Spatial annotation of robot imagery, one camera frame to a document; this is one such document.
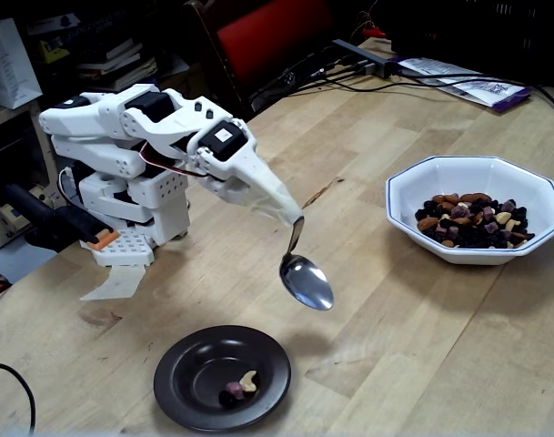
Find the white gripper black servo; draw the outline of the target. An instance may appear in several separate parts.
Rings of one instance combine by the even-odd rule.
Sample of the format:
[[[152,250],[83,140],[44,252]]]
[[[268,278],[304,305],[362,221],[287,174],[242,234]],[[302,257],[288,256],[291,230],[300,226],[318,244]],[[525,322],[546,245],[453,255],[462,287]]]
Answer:
[[[257,140],[243,120],[221,118],[198,131],[186,153],[192,170],[211,175],[197,181],[212,194],[229,204],[246,204],[282,224],[294,224],[302,210],[256,148]],[[229,178],[237,173],[238,178]]]

